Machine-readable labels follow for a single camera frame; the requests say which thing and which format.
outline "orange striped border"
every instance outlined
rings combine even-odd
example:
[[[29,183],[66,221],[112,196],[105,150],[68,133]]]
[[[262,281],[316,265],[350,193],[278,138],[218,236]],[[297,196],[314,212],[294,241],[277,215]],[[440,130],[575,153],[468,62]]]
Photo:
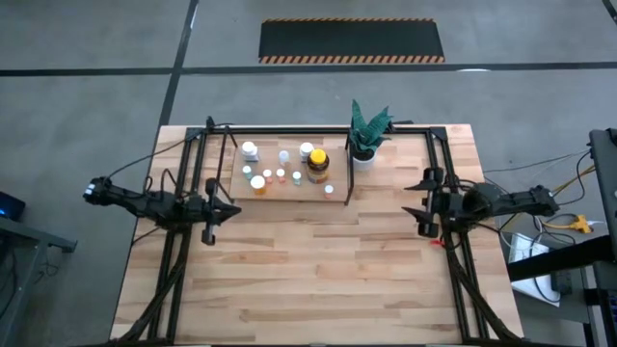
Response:
[[[261,64],[441,64],[444,56],[267,56]]]
[[[324,18],[268,18],[262,23],[272,22],[308,22],[308,21],[427,21],[434,22],[433,18],[341,18],[341,17],[324,17]]]

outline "jar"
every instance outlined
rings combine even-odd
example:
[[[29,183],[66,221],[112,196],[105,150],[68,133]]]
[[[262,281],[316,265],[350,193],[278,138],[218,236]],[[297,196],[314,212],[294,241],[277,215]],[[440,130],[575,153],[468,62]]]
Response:
[[[314,150],[310,143],[303,143],[300,145],[300,161],[306,163],[309,159],[310,153]]]
[[[242,144],[242,155],[244,156],[244,161],[247,162],[257,162],[259,161],[259,155],[257,154],[257,146],[254,143],[247,141]]]
[[[328,166],[330,158],[323,149],[315,149],[310,153],[307,160],[308,181],[319,184],[328,179]]]
[[[251,188],[255,195],[264,195],[266,193],[266,180],[262,176],[257,175],[251,178]]]

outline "gray floor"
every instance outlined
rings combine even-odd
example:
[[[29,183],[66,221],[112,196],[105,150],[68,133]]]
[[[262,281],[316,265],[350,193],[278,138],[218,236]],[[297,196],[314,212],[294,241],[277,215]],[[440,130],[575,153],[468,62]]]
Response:
[[[0,69],[170,67],[187,0],[0,2]],[[201,0],[186,66],[254,65],[258,25],[283,16],[430,16],[448,63],[617,60],[617,26],[600,0]],[[397,120],[471,123],[485,169],[582,150],[587,132],[617,126],[617,70],[323,73],[185,76],[171,124],[345,123],[356,98],[366,113],[386,105]],[[90,178],[147,154],[169,77],[0,78],[0,191],[29,205],[25,222],[79,239],[75,254],[52,254],[58,276],[37,286],[20,346],[102,342],[121,289],[135,220],[93,207]],[[508,189],[558,185],[576,160],[490,175]],[[115,177],[137,189],[147,171]],[[595,178],[565,211],[603,220]],[[578,188],[560,197],[574,198]],[[515,230],[532,232],[529,221]],[[606,233],[599,227],[591,236]],[[542,305],[520,307],[525,335],[582,344],[580,325],[550,321]]]

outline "wooden table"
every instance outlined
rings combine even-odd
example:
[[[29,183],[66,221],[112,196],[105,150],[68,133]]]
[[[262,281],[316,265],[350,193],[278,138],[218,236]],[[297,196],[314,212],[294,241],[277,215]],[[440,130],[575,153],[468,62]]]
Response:
[[[470,126],[446,127],[456,174],[483,181]],[[162,127],[156,150],[180,141],[185,129]],[[338,135],[325,140],[303,136],[315,143],[345,140]],[[401,210],[420,208],[425,197],[403,188],[421,180],[428,166],[426,143],[421,136],[391,137],[380,147],[373,170],[356,173],[346,207],[237,201],[243,211],[216,228],[214,247],[201,242],[203,225],[196,225],[176,343],[460,342],[444,250],[418,236],[415,218]],[[295,142],[289,136],[236,136],[238,143],[255,138]],[[201,192],[205,179],[216,173],[222,136],[207,139]],[[232,155],[230,147],[224,186],[229,183]],[[165,168],[177,171],[180,156],[177,147],[154,157],[153,187],[158,187]],[[173,190],[171,182],[166,185]],[[151,221],[139,221],[135,237],[152,228]],[[112,337],[125,333],[152,298],[164,239],[159,231],[133,247]],[[498,236],[478,228],[469,239],[481,292],[508,328],[523,335]],[[472,335],[477,336],[469,298],[466,303]],[[165,311],[163,317],[164,332]]]

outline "potted plant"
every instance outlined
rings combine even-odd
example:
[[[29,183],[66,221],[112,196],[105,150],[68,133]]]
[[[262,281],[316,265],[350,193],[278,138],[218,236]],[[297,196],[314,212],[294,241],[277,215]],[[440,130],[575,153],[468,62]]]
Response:
[[[360,111],[360,105],[356,100],[352,101],[351,110],[352,131],[349,140],[352,147],[354,170],[367,171],[373,167],[377,148],[383,141],[389,140],[382,134],[389,128],[392,116],[388,115],[388,107],[386,107],[369,123],[366,123]]]

